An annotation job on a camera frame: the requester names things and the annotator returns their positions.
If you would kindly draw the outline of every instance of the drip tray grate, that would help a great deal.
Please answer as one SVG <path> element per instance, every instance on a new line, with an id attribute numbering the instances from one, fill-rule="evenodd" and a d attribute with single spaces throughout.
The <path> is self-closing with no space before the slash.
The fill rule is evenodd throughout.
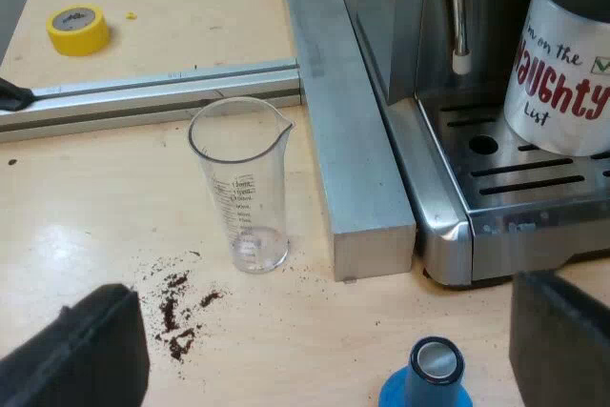
<path id="1" fill-rule="evenodd" d="M 513 133 L 502 106 L 489 92 L 419 101 L 468 211 L 607 199 L 610 152 L 566 157 L 540 150 Z"/>

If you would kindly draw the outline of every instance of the wooden countertop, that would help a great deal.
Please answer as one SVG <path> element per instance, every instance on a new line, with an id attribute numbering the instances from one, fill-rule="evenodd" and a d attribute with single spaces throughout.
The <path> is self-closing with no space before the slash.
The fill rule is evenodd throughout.
<path id="1" fill-rule="evenodd" d="M 11 53 L 30 50 L 21 46 Z M 233 267 L 186 122 L 1 144 L 0 355 L 62 305 L 120 281 L 142 296 L 147 407 L 375 406 L 384 380 L 428 335 L 463 352 L 475 405 L 522 405 L 508 359 L 510 283 L 443 289 L 417 262 L 405 275 L 333 281 L 306 108 L 283 112 L 296 123 L 286 152 L 291 253 L 265 275 Z M 193 327 L 196 339 L 180 363 L 155 336 L 166 278 L 186 271 L 175 333 Z M 610 303 L 610 260 L 562 274 Z M 212 291 L 223 296 L 197 305 Z"/>
<path id="2" fill-rule="evenodd" d="M 104 11 L 111 43 L 90 56 L 62 56 L 47 36 L 47 18 L 83 3 Z M 137 19 L 127 19 L 129 11 Z M 294 56 L 283 0 L 28 0 L 0 76 L 42 88 Z"/>

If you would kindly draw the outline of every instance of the white mug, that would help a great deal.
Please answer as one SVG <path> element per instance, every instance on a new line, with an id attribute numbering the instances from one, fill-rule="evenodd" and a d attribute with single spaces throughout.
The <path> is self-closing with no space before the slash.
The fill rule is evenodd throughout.
<path id="1" fill-rule="evenodd" d="M 504 116 L 526 141 L 584 156 L 610 150 L 610 0 L 531 0 Z"/>

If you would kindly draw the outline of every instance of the coffee grounds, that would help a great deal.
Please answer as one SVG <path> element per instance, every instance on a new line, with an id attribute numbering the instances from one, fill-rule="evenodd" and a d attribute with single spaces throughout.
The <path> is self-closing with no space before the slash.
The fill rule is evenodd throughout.
<path id="1" fill-rule="evenodd" d="M 165 325 L 165 332 L 174 331 L 179 329 L 178 324 L 175 322 L 174 309 L 178 301 L 173 296 L 167 297 L 165 302 L 161 303 L 159 309 L 163 312 L 163 324 Z"/>
<path id="2" fill-rule="evenodd" d="M 181 276 L 176 274 L 168 275 L 165 277 L 165 279 L 170 280 L 168 281 L 168 288 L 177 288 L 178 286 L 186 283 L 186 281 L 189 279 L 189 271 L 185 272 Z"/>
<path id="3" fill-rule="evenodd" d="M 212 301 L 219 299 L 220 297 L 222 297 L 222 294 L 219 293 L 218 291 L 214 290 L 211 293 L 209 293 L 208 295 L 206 295 L 203 299 L 201 299 L 201 302 L 199 302 L 199 305 L 201 306 L 202 309 L 205 309 L 207 306 L 209 306 Z"/>
<path id="4" fill-rule="evenodd" d="M 180 345 L 180 342 L 178 342 L 179 338 L 185 338 L 185 337 L 189 337 L 189 339 L 186 341 L 186 343 L 184 345 Z M 172 356 L 172 358 L 183 362 L 182 361 L 182 357 L 184 355 L 187 355 L 189 353 L 189 351 L 191 350 L 191 345 L 193 345 L 194 342 L 194 330 L 193 328 L 187 329 L 184 333 L 172 337 L 172 339 L 170 340 L 170 355 Z"/>

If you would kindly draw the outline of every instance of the black object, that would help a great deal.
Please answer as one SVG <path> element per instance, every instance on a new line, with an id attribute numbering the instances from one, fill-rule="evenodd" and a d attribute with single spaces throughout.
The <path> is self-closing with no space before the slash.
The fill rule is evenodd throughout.
<path id="1" fill-rule="evenodd" d="M 137 293 L 102 286 L 0 360 L 0 405 L 139 406 L 149 367 Z"/>
<path id="2" fill-rule="evenodd" d="M 510 359 L 527 407 L 610 404 L 610 309 L 550 272 L 515 275 Z"/>
<path id="3" fill-rule="evenodd" d="M 19 88 L 10 81 L 0 78 L 0 110 L 17 112 L 25 109 L 36 100 L 34 93 L 27 88 Z"/>

